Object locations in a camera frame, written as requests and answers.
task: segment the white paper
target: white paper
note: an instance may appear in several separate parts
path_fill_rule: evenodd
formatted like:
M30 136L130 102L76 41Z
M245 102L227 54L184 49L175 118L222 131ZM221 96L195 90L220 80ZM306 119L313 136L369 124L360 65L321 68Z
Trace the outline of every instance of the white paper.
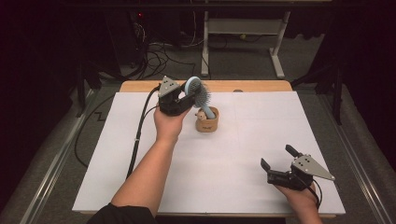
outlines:
M212 92L219 110L214 133L195 130L193 108L183 123L159 213L290 214L285 197L266 183L264 158L273 170L290 170L291 145L328 169L296 92ZM111 106L73 210L95 212L108 204L125 180L147 92L120 92ZM148 108L158 101L153 95ZM155 139L152 113L143 125L136 164ZM344 214L332 181L317 178L321 214Z

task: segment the black cable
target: black cable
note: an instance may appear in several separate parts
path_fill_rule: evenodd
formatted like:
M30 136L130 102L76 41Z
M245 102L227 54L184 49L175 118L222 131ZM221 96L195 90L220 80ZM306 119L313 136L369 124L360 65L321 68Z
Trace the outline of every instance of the black cable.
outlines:
M204 63L206 64L207 67L207 74L209 75L209 80L212 80L212 73L210 72L210 67L209 64L207 63L207 61L204 58L204 55L201 55L202 61L204 61Z
M314 179L314 182L317 184L319 192L320 192L320 199L319 199L319 206L320 206L322 198L323 198L323 194L322 194L321 187L320 187L319 183L315 179Z
M169 61L171 61L171 62L173 62L173 63L179 63L179 64L185 64L185 65L192 65L191 77L193 77L193 74L194 74L194 71L195 71L195 63L183 63L183 62L177 61L177 60L175 60L175 59L172 59L172 58L166 53L166 49L165 49L165 44L164 44L164 43L162 43L161 45L160 45L160 44L157 44L157 43L150 44L150 45L151 45L151 46L158 46L158 47L160 47L160 48L159 48L159 49L155 49L155 50L151 50L151 51L148 52L148 53L151 53L151 54L154 54L154 55L155 55L155 57L150 58L148 61L150 62L150 61L152 61L152 60L154 60L154 59L157 59L157 60L159 61L159 64L156 64L156 65L155 65L156 67L154 67L154 65L149 65L148 67L149 67L150 69L152 69L153 72L152 72L151 74L149 74L149 75L142 76L141 79L146 79L146 78L149 78L149 77L153 77L153 76L156 76L156 75L158 75L158 74L162 74L162 75L164 75L164 76L171 77L172 79L178 79L178 78L176 78L176 77L172 77L172 76L170 76L170 75L166 75L166 74L163 73L163 71L166 69L166 65L167 65L167 63L168 63Z
M318 197L318 195L315 193L315 191L314 190L312 190L311 189L311 187L310 186L307 186L306 184L305 184L305 182L299 177L299 176L297 176L296 174L292 174L294 177L296 177L314 196L315 196L315 199L317 200L317 202L316 202L316 205L317 205L317 209L319 210L319 208L320 208L320 204L321 204L321 199L319 199L319 197Z
M137 127L137 132L136 132L136 138L134 139L134 151L132 153L132 158L131 158L131 163L129 164L129 169L127 173L127 178L128 176L132 173L132 170L134 169L134 163L136 162L136 155L137 155L137 149L139 148L139 143L140 143L140 135L142 134L142 127L143 127L143 121L145 120L146 117L146 109L149 104L149 99L151 98L151 95L160 89L160 86L152 89L152 91L148 94L148 98L145 102L145 106L143 107L142 115L140 117L139 121L139 126Z
M137 76L139 73L146 71L146 68L148 67L148 62L146 61L145 58L143 58L142 62L139 64L137 69L130 74L126 75L127 77L134 77Z
M74 152L75 152L75 156L76 156L76 159L78 160L78 162L81 163L81 165L85 166L86 168L88 168L88 165L87 165L84 161L82 161L82 159L78 156L78 151L77 151L78 139L79 139L79 137L81 136L81 133L82 133L82 130L84 129L84 127L85 127L85 124L87 123L88 119L92 116L92 114L93 114L94 112L96 112L96 110L97 110L101 105L103 105L103 104L104 104L105 102L107 102L109 99L113 98L115 95L116 95L116 94L113 94L113 95L107 97L102 103L100 103L100 104L90 113L90 115L88 115L88 117L84 120L84 122L83 122L82 125L81 125L81 128L80 128L79 131L78 131L78 135L77 135L77 138L76 138L76 141L75 141L75 145L74 145Z
M145 61L146 61L146 63L147 63L147 67L149 67L148 54L149 54L149 51L146 50L146 53L145 53L145 55L144 55L144 59L145 59ZM136 80L141 80L142 77L143 77L143 75L145 75L145 72L146 72L146 70L145 70L145 71L142 71L142 72L139 74L139 76L136 78Z
M151 110L153 110L153 109L155 109L155 108L157 108L157 107L158 107L158 105L156 105L156 106L152 107L150 110L148 110L148 112L146 112L146 114L145 114L145 117L144 117L144 118L146 118L146 116L148 115L148 113L149 113Z

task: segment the wooden cup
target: wooden cup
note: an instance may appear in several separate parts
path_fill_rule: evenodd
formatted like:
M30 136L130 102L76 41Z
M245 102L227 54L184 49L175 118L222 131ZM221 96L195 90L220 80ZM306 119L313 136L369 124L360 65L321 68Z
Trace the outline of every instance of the wooden cup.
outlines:
M215 130L218 129L219 123L219 111L213 107L209 107L213 113L215 114L215 119L197 119L195 121L195 128L200 133L213 133Z

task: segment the black shirt sleeve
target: black shirt sleeve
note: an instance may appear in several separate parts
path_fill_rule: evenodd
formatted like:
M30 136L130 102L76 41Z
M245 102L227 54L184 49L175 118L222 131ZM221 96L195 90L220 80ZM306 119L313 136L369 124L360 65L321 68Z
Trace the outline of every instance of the black shirt sleeve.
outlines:
M147 207L117 207L109 203L101 208L87 224L157 224Z

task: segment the wire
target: wire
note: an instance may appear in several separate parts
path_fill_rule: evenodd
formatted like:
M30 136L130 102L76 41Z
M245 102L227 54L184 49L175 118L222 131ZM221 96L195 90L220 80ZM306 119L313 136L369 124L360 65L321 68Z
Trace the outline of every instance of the wire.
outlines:
M146 53L144 54L144 61L146 62L146 68L148 68L149 67L149 60L148 60L148 56L149 55L149 51L148 50L146 50ZM146 72L146 69L145 69L145 71L142 71L140 74L139 74L139 76L136 78L136 80L141 80L142 79L142 77L143 77L143 75L145 74L145 72Z
M145 43L145 39L146 39L146 31L145 31L145 29L143 28L142 25L140 25L137 22L135 22L134 25L136 25L139 28L138 33L136 34L136 36L139 37L140 30L141 30L142 31L142 43Z
M204 43L204 40L203 40L203 39L200 40L200 41L199 41L198 43L196 43L196 44L192 44L192 45L182 45L181 47L182 47L182 48L195 47L195 46L201 45L202 43Z
M204 63L206 64L207 67L207 74L209 75L209 80L212 80L212 73L210 72L210 67L209 64L207 63L207 61L204 58L204 55L201 55L202 61L204 61Z
M315 199L317 200L317 202L316 202L316 205L317 205L317 209L319 209L320 208L320 204L321 204L321 195L322 195L322 193L321 193L321 188L320 188L320 186L318 186L319 187L319 191L320 191L320 199L319 199L319 197L318 197L318 195L315 193L315 191L314 190L312 190L311 189L311 187L310 186L308 186L308 185L306 185L305 184L305 182L299 177L299 176L297 176L296 174L294 174L294 173L291 173L294 177L296 177L314 196L315 196Z
M142 115L141 115L140 121L139 121L139 126L137 127L136 138L134 139L134 151L132 153L131 163L129 164L129 169L128 169L128 173L126 176L127 178L132 173L132 170L134 169L134 163L136 162L137 149L139 148L140 135L142 134L143 121L145 120L145 117L146 117L146 109L149 104L149 99L151 98L151 95L155 91L158 91L159 89L160 89L160 86L152 89L152 91L148 94L148 98L145 102L145 106L143 107Z
M314 179L314 182L317 184L318 189L319 189L319 192L320 192L320 199L319 199L319 206L320 206L320 205L321 205L321 201L322 201L323 194L322 194L321 187L320 187L319 183L318 183L315 179Z
M183 62L180 62L180 61L177 61L177 60L171 58L169 56L169 54L166 52L166 46L165 46L166 44L165 43L150 43L149 45L151 47L158 46L159 48L158 49L152 49L152 50L148 51L149 55L153 55L154 56L154 57L149 58L148 62L150 63L153 60L158 60L158 63L149 64L148 68L150 68L153 71L151 72L151 74L141 76L139 79L146 79L146 78L149 78L149 77L156 76L158 74L162 74L164 76L168 76L168 77L171 77L173 79L179 79L179 78L167 75L167 74L165 74L163 72L163 71L165 71L166 65L167 65L168 62L179 63L179 64L184 64L184 65L191 65L192 66L191 77L193 77L193 74L194 74L194 71L195 71L195 65L196 65L195 63L183 63Z
M195 15L195 11L192 12L192 16L194 17L194 35L192 37L192 41L190 42L190 44L188 46L184 46L184 47L190 47L194 44L195 41L195 36L197 33L197 21L196 21L196 15Z
M148 113L149 113L149 112L151 112L151 110L153 110L153 109L155 109L155 108L157 108L157 107L158 107L158 105L156 105L156 106L152 107L150 110L148 110L148 112L146 112L146 114L145 114L145 117L144 117L144 118L146 118L146 116L148 115Z
M81 133L82 133L82 130L84 129L84 127L85 127L85 124L87 123L88 119L90 119L90 117L92 116L92 114L93 114L94 112L96 112L96 110L97 110L101 105L103 105L103 104L104 104L105 102L107 102L109 99L113 98L115 95L116 95L116 94L113 94L113 95L107 97L102 103L100 103L100 104L90 113L90 115L88 115L88 117L84 120L84 122L83 122L82 125L81 125L81 128L80 128L79 131L78 131L78 135L77 135L77 138L76 138L76 141L75 141L75 144L74 144L74 152L75 152L75 156L76 156L76 159L78 160L78 162L81 163L81 165L85 166L86 168L88 168L88 164L85 163L85 162L79 157L79 155L78 155L78 149L77 149L78 139L79 139L79 137L81 136Z

